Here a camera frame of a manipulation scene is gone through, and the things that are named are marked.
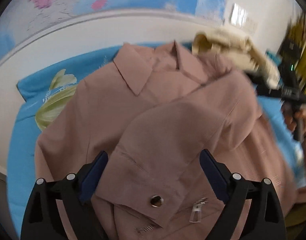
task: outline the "jacket collar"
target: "jacket collar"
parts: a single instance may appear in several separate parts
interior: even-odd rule
[[[188,49],[176,41],[161,47],[169,54],[175,51],[179,71],[185,76],[199,84],[207,81],[203,64]],[[125,43],[114,58],[120,74],[136,96],[142,91],[153,70],[154,61],[148,58],[154,57],[154,52],[159,51],[161,47],[154,50]]]

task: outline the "silver zipper pull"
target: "silver zipper pull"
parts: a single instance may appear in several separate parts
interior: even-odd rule
[[[194,206],[192,208],[192,213],[190,217],[191,223],[200,223],[202,220],[202,206],[206,203],[206,198],[202,198],[198,202],[194,203]]]

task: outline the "hand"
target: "hand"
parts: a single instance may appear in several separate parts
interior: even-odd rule
[[[294,118],[292,117],[292,110],[288,104],[283,104],[282,113],[284,116],[284,122],[287,125],[287,128],[294,132],[295,128],[297,127],[297,123],[295,122],[294,118],[297,120],[303,120],[303,135],[306,137],[306,109],[301,109],[294,114]]]

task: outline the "pink jacket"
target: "pink jacket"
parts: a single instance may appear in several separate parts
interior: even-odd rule
[[[219,54],[196,58],[177,43],[125,44],[80,82],[40,135],[36,176],[63,179],[105,150],[110,158],[92,205],[110,240],[202,240],[223,209],[199,165],[205,148],[246,179],[270,178],[284,213],[295,203],[292,172],[243,73]],[[158,208],[150,204],[154,195],[164,199]],[[204,198],[201,222],[190,223],[194,203]]]

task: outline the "snap button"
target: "snap button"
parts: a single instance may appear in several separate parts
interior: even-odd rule
[[[159,195],[154,195],[153,197],[151,197],[150,203],[152,207],[160,207],[163,205],[164,199]]]

